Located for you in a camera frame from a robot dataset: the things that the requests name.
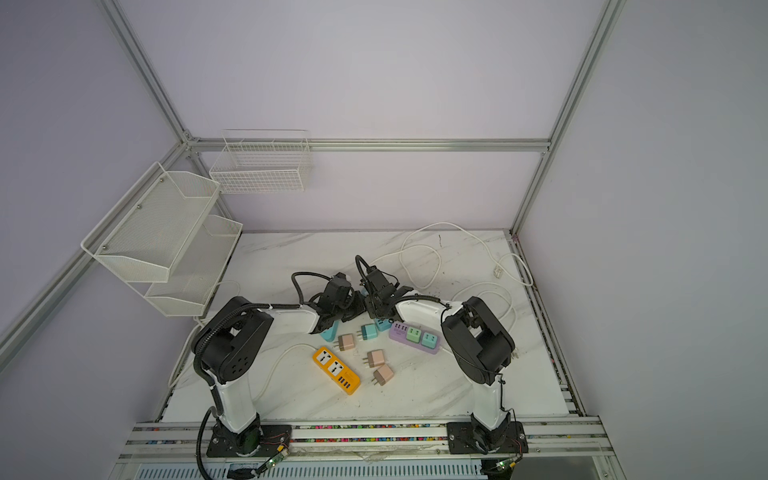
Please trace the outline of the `teal mountain-shaped power strip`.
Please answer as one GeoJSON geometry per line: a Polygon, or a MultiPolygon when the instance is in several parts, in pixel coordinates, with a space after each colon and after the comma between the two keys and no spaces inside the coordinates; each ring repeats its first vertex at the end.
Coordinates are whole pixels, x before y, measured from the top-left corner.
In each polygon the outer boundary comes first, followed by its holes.
{"type": "Polygon", "coordinates": [[[337,332],[338,332],[339,326],[340,326],[340,321],[339,320],[334,321],[329,328],[323,330],[320,333],[321,338],[329,343],[335,342],[337,339],[337,332]]]}

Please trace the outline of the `mint charger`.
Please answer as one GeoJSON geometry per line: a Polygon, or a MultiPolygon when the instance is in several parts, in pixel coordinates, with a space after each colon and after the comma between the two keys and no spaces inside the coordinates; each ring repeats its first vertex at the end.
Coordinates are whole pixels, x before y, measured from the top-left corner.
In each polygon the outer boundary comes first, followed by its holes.
{"type": "Polygon", "coordinates": [[[379,330],[374,323],[364,324],[359,330],[359,337],[362,340],[371,340],[379,335],[379,330]]]}

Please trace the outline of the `pink charger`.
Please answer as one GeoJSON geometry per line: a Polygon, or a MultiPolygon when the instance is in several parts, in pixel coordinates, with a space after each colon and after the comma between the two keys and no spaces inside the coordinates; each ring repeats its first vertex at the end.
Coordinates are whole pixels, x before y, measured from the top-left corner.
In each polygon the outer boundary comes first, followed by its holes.
{"type": "Polygon", "coordinates": [[[368,351],[364,357],[364,364],[369,368],[378,368],[386,363],[385,352],[382,349],[368,351]]]}
{"type": "Polygon", "coordinates": [[[352,333],[339,335],[335,345],[339,351],[353,350],[356,348],[356,335],[352,333]]]}
{"type": "Polygon", "coordinates": [[[371,382],[376,385],[386,385],[393,379],[394,375],[394,370],[389,365],[383,364],[373,371],[371,382]]]}

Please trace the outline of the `purple power strip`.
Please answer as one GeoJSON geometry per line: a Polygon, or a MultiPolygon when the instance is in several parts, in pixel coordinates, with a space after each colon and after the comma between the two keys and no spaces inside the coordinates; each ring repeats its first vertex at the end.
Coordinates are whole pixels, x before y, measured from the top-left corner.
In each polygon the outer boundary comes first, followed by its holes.
{"type": "Polygon", "coordinates": [[[395,322],[388,330],[389,338],[397,343],[435,355],[441,347],[441,337],[420,325],[395,322]]]}

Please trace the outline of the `orange power strip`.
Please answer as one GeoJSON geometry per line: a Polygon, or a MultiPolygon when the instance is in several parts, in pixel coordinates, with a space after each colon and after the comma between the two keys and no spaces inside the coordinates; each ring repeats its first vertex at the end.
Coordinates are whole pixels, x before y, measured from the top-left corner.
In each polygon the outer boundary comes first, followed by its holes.
{"type": "Polygon", "coordinates": [[[326,347],[317,349],[312,360],[328,378],[347,395],[353,395],[361,384],[359,375],[326,347]]]}

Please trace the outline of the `teal long power strip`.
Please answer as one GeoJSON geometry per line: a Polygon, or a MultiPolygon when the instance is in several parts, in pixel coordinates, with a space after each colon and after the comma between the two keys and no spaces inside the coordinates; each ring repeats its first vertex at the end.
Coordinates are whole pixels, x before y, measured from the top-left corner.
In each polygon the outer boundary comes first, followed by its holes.
{"type": "Polygon", "coordinates": [[[374,326],[378,332],[385,332],[392,328],[393,321],[391,319],[375,319],[374,326]]]}

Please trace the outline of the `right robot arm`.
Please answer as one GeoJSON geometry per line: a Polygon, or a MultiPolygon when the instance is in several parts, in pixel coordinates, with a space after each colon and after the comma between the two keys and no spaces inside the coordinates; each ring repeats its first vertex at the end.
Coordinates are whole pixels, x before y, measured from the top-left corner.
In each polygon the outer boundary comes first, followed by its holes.
{"type": "Polygon", "coordinates": [[[467,445],[488,454],[518,438],[514,415],[503,406],[502,370],[511,363],[516,345],[508,329],[484,300],[463,302],[416,292],[375,266],[356,258],[364,303],[373,319],[438,327],[458,368],[473,383],[473,408],[467,445]]]}

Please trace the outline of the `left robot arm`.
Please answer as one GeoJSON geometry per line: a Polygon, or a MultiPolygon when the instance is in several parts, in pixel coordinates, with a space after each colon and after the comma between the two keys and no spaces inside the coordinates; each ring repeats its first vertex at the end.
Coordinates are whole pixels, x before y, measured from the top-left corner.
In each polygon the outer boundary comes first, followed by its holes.
{"type": "Polygon", "coordinates": [[[257,420],[248,375],[269,333],[321,334],[365,311],[363,295],[345,274],[321,278],[324,290],[308,299],[298,290],[295,304],[232,297],[190,344],[193,369],[206,382],[213,415],[226,431],[240,434],[257,420]]]}

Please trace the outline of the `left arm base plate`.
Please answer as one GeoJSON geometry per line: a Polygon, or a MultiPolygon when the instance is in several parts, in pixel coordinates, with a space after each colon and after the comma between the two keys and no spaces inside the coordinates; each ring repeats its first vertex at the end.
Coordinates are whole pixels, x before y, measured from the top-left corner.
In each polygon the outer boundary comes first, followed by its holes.
{"type": "Polygon", "coordinates": [[[221,422],[212,428],[212,437],[206,450],[208,458],[257,457],[268,458],[287,449],[292,437],[288,424],[256,425],[241,433],[233,433],[221,422]]]}

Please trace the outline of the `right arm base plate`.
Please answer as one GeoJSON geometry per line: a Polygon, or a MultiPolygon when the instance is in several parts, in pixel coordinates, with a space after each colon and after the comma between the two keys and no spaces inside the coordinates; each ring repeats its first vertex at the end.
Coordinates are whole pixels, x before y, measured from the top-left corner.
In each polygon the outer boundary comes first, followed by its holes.
{"type": "Polygon", "coordinates": [[[527,435],[519,421],[504,421],[489,430],[478,422],[449,422],[446,425],[451,454],[513,454],[529,452],[527,435]]]}

